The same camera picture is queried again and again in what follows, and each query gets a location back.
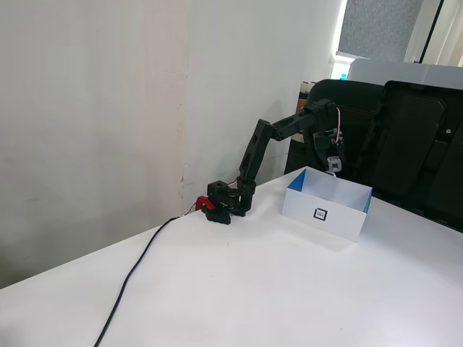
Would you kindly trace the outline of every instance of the black robotic arm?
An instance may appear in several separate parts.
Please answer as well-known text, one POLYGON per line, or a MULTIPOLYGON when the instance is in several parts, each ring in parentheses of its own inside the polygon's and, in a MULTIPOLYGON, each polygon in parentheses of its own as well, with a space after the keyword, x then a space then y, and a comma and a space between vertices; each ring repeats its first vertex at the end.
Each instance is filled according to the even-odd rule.
POLYGON ((271 139, 282 141, 309 127, 317 129, 313 134, 314 149, 326 170, 341 170, 344 141, 339 131, 336 104, 321 100, 304 106, 293 116, 270 124, 259 119, 254 134, 239 166, 237 188, 223 181, 208 185, 208 197, 203 198, 201 210, 208 220, 230 224, 230 214, 244 217, 250 210, 255 193, 255 177, 271 139))

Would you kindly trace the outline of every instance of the qr code label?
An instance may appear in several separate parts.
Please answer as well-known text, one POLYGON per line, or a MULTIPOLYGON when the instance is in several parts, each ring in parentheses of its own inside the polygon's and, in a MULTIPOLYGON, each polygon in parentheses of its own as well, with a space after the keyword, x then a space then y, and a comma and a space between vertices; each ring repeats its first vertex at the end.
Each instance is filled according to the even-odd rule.
POLYGON ((322 210, 321 208, 316 208, 313 217, 315 219, 322 220, 323 222, 326 220, 326 216, 328 215, 327 210, 322 210))

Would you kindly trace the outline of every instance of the black cable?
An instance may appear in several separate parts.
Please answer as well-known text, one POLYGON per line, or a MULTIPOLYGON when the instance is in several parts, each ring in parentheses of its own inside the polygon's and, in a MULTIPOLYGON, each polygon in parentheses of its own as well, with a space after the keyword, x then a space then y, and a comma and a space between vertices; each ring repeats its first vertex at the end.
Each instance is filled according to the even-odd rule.
POLYGON ((193 205, 190 207, 190 209, 188 210, 188 212, 187 212, 187 213, 185 213, 184 215, 187 215, 188 213, 190 213, 190 212, 191 212, 191 210, 194 208, 194 206, 196 206, 196 202, 195 202, 195 203, 194 203, 194 204, 193 204, 193 205))
POLYGON ((138 265, 142 262, 143 257, 145 256, 146 252, 149 250, 151 244, 153 243, 154 239, 156 236, 159 234, 159 232, 163 229, 164 226, 172 222, 173 220, 176 220, 178 217, 171 218, 168 221, 166 221, 151 237, 151 240, 148 242, 148 244, 145 247, 145 250, 143 251, 142 255, 140 255, 140 258, 138 258, 138 261, 133 265, 132 269, 130 270, 129 274, 125 278, 124 283, 122 284, 121 290, 119 292, 119 295, 117 296, 116 302, 114 303, 113 309, 111 310, 111 313, 109 314, 109 317, 100 333, 98 336, 98 340, 95 342, 95 345, 93 347, 98 347, 103 340, 104 334, 106 334, 106 331, 108 330, 109 325, 111 324, 111 321, 113 319, 114 314, 116 313, 117 307, 119 306, 119 303, 121 302, 122 294, 124 294, 125 286, 127 285, 127 282, 129 282, 130 276, 134 273, 134 271, 137 269, 138 265))

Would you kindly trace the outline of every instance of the white table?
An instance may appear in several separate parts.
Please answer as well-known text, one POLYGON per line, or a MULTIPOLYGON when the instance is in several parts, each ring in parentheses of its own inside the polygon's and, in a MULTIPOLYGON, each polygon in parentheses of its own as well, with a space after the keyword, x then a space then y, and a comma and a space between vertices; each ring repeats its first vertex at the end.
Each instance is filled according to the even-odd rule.
MULTIPOLYGON (((357 244, 280 214, 297 173, 230 226, 168 225, 102 346, 462 346, 463 234, 379 200, 357 244)), ((153 231, 0 291, 1 347, 93 346, 153 231)))

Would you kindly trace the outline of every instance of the white box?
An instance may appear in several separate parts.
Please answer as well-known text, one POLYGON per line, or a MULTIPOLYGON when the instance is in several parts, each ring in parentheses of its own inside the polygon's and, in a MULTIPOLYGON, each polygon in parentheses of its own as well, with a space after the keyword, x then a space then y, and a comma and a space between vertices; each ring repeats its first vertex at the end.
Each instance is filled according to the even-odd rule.
POLYGON ((282 214, 357 241, 372 193, 370 187, 307 168, 286 189, 282 214))

